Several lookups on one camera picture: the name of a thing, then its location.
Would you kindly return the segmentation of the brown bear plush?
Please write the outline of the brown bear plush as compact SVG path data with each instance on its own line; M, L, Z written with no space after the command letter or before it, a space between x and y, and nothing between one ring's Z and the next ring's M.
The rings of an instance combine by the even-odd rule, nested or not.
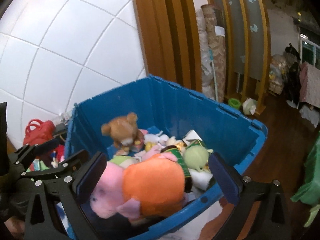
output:
M115 155L128 155L138 152L143 146L144 134L137 126L138 116L134 112L119 116L101 126L101 133L113 140L117 149Z

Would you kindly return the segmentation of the pig plush orange dress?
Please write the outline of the pig plush orange dress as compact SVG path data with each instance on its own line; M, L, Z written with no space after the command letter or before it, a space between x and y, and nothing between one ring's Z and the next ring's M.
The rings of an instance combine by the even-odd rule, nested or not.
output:
M169 217L188 202L183 168L171 152L127 168L109 161L89 202L103 219L116 213L130 220Z

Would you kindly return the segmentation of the pink pig plush red dress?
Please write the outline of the pink pig plush red dress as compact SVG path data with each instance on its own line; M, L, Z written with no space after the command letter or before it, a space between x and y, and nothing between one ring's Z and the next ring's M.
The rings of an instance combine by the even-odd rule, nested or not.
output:
M45 153L38 157L40 161L43 161L47 167L57 167L59 163L65 159L65 146L59 145L52 152Z

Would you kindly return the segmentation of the red bear-face handbag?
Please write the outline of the red bear-face handbag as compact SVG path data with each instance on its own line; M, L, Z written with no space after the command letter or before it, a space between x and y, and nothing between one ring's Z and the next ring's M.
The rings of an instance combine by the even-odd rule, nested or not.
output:
M23 145L41 145L53 139L55 125L51 120L32 119L25 127Z

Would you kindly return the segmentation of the light green round plush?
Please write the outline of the light green round plush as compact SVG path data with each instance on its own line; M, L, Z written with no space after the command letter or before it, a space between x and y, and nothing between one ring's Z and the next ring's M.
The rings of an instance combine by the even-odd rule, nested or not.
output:
M188 168L201 172L207 164L211 153L213 153L212 149L206 149L204 146L195 145L185 149L183 160Z

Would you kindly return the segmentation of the green printed box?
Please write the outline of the green printed box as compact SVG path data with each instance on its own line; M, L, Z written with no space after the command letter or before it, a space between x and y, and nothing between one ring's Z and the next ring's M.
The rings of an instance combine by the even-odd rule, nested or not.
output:
M166 142L165 148L163 148L161 151L162 153L170 152L177 157L177 162L182 167L184 172L185 192L190 192L192 187L198 188L199 190L202 190L202 191L206 191L213 177L213 175L209 170L208 162L201 172L190 169L185 164L183 160L183 153L185 149L195 145L201 145L201 146L204 146L206 149L208 149L204 144L204 142L199 139L193 140L189 144L186 144L182 140L176 140L175 137L171 137Z

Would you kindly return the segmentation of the green plastic cup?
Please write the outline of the green plastic cup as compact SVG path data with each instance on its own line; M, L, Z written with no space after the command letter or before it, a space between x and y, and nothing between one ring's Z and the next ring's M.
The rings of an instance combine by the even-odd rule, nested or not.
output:
M230 98L228 100L228 105L231 106L234 109L239 110L241 107L241 102L238 99L235 98Z

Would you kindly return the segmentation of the blue plastic storage bin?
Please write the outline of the blue plastic storage bin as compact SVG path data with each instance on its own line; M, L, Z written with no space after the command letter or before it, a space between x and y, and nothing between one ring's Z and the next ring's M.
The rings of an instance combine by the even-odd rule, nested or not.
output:
M101 133L109 120L134 112L138 127L178 139L194 130L205 145L244 173L263 147L268 130L224 103L156 76L128 83L76 104L68 123L65 156L80 150L112 156L112 140Z

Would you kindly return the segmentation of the wooden glass door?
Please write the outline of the wooden glass door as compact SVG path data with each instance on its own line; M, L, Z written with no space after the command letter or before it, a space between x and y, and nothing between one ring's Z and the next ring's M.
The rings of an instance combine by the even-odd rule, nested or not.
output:
M226 31L225 98L257 101L255 115L265 110L271 38L265 0L208 0L222 12Z

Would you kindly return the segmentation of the rolled patterned carpet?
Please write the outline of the rolled patterned carpet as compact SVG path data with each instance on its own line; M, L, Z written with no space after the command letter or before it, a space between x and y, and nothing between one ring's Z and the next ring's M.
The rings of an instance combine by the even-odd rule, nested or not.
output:
M204 4L196 10L199 32L202 92L217 102L223 102L226 85L226 35L222 10Z

